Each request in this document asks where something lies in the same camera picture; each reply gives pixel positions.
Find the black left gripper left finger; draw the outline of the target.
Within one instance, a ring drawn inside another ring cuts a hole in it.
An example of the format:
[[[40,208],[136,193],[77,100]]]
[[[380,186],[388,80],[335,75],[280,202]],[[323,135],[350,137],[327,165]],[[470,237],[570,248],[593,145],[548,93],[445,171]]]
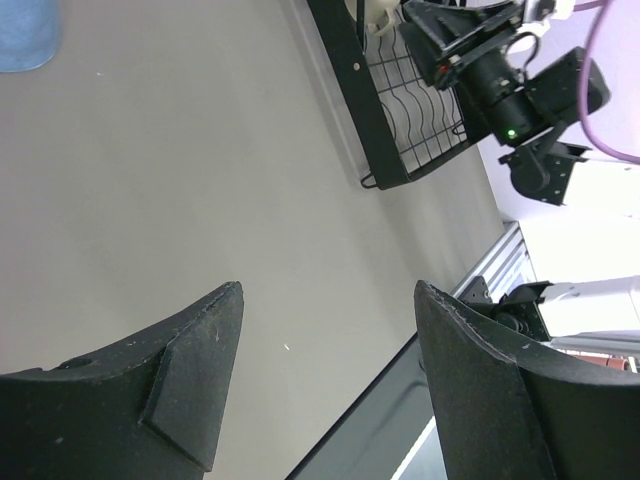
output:
[[[243,321],[239,282],[101,349],[1,378],[5,479],[201,479]]]

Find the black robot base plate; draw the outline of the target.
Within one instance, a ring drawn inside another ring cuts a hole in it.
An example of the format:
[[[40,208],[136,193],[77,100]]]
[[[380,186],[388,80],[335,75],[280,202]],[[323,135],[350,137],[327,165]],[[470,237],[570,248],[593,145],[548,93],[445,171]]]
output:
[[[412,336],[287,477],[390,479],[432,416]]]

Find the beige ceramic mug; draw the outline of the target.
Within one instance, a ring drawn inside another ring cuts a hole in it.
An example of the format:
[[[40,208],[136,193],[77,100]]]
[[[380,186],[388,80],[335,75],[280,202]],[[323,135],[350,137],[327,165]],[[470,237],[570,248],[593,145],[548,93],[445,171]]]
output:
[[[398,24],[399,6],[400,0],[365,0],[363,19],[368,32],[377,37],[390,32]]]

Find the blue ceramic mug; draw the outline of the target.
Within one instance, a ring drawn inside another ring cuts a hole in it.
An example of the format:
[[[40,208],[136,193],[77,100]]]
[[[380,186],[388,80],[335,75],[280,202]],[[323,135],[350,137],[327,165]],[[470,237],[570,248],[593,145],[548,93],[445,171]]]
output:
[[[61,41],[56,0],[1,0],[1,72],[21,73],[49,62]]]

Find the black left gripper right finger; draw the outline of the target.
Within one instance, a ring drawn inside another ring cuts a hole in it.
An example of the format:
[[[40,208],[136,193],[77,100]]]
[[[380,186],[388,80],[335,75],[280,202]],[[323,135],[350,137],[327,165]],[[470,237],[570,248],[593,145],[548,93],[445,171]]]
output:
[[[554,350],[425,281],[414,308],[448,478],[638,478],[638,375]]]

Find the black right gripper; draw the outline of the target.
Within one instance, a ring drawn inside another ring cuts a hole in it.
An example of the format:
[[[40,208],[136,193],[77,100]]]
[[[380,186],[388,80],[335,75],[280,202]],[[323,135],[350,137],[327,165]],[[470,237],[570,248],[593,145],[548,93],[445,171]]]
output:
[[[525,38],[522,6],[501,1],[459,7],[431,1],[402,6],[402,38],[425,83],[438,90],[462,85],[483,105],[494,105],[522,88],[527,74],[507,60],[510,47]]]

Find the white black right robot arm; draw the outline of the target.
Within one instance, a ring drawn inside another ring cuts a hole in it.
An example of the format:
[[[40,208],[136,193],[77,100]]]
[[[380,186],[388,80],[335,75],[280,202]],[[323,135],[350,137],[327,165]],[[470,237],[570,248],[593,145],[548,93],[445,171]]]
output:
[[[515,45],[540,46],[535,26],[556,13],[552,1],[501,1],[482,7],[410,1],[400,27],[431,87],[459,88],[480,118],[483,135],[509,148],[501,163],[522,196],[562,205],[586,148],[566,144],[571,125],[604,106],[609,89],[597,65],[577,47],[536,75],[507,58]],[[532,339],[561,338],[569,350],[601,350],[639,337],[639,280],[529,283],[478,310]]]

